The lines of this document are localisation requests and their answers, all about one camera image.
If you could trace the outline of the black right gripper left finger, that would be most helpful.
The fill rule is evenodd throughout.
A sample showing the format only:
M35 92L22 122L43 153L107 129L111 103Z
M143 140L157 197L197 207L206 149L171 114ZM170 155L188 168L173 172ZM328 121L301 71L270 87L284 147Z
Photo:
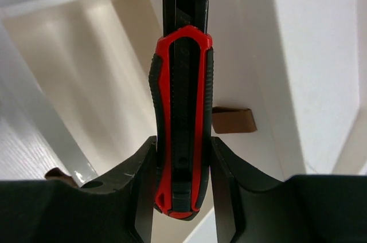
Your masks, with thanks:
M150 242L156 138L75 188L53 179L1 182L2 242Z

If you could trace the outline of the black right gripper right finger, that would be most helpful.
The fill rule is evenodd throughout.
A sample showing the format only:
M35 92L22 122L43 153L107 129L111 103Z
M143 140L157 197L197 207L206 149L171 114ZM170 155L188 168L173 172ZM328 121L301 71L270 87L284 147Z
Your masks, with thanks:
M295 175L282 182L212 138L218 242L365 242L366 177Z

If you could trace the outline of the white drawer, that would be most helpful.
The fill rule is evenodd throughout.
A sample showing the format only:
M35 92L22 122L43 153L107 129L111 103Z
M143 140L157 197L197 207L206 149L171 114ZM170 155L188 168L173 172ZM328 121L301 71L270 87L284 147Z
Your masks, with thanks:
M150 0L1 0L1 179L78 184L155 134Z

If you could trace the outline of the red black utility knife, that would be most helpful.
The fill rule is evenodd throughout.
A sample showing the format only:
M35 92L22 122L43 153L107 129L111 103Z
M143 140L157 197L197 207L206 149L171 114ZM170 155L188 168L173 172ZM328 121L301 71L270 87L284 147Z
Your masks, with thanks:
M190 221L209 181L213 101L213 40L208 0L162 0L163 35L149 85L157 124L155 208Z

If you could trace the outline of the white drawer cabinet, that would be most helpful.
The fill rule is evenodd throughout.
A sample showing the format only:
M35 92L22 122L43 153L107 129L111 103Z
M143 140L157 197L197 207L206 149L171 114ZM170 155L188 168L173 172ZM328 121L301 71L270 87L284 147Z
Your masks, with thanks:
M208 187L200 211L190 221L159 212L154 195L150 241L181 242L183 235L215 215L210 170L213 137L244 161L284 182L307 175L308 151L340 148L357 113L355 43L348 41L355 35L348 10L353 0L208 1L207 32L213 40L214 58ZM150 2L161 29L156 48L163 35L163 6L162 0ZM156 190L157 124L149 72ZM53 179L75 188L94 180L78 185L54 168L44 179L20 181Z

